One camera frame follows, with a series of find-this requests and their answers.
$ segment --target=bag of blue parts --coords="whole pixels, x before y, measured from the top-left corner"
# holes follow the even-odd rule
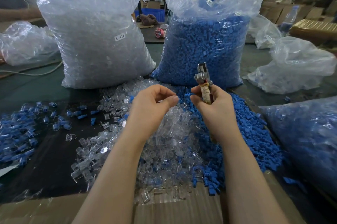
[[[206,62],[214,84],[240,85],[240,61],[251,17],[262,0],[166,0],[174,13],[161,62],[152,77],[182,86],[197,85],[196,67]]]
[[[295,166],[337,199],[337,96],[260,108]]]

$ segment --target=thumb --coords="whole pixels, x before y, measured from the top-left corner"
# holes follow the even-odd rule
[[[206,103],[203,102],[203,100],[195,94],[192,94],[190,96],[191,102],[194,104],[194,106],[196,106],[196,108],[201,112],[201,114],[203,113],[203,109],[205,108],[205,106],[207,106]]]
[[[166,99],[164,99],[158,105],[166,113],[171,107],[174,107],[175,105],[177,105],[178,101],[179,101],[178,96],[172,95],[172,96],[167,97]]]

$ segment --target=plastic bottle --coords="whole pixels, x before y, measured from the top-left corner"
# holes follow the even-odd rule
[[[282,33],[287,33],[295,22],[299,6],[293,6],[293,9],[286,15],[284,21],[281,23],[279,30]]]

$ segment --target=blue plastic crate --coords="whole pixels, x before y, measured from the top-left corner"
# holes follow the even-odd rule
[[[153,14],[158,22],[165,22],[165,10],[161,9],[153,9],[153,8],[142,8],[141,11],[143,14],[148,15],[148,14]],[[139,15],[139,11],[134,11],[134,14],[136,17]]]

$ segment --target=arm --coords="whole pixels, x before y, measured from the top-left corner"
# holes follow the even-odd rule
[[[241,136],[231,96],[212,85],[214,102],[207,105],[201,99],[199,86],[192,88],[192,92],[196,95],[191,95],[191,101],[222,147],[230,223],[288,223]]]
[[[174,92],[161,85],[138,93],[122,135],[73,224],[131,223],[136,171],[143,146],[178,100]]]
[[[0,22],[42,18],[37,7],[27,9],[0,9]]]

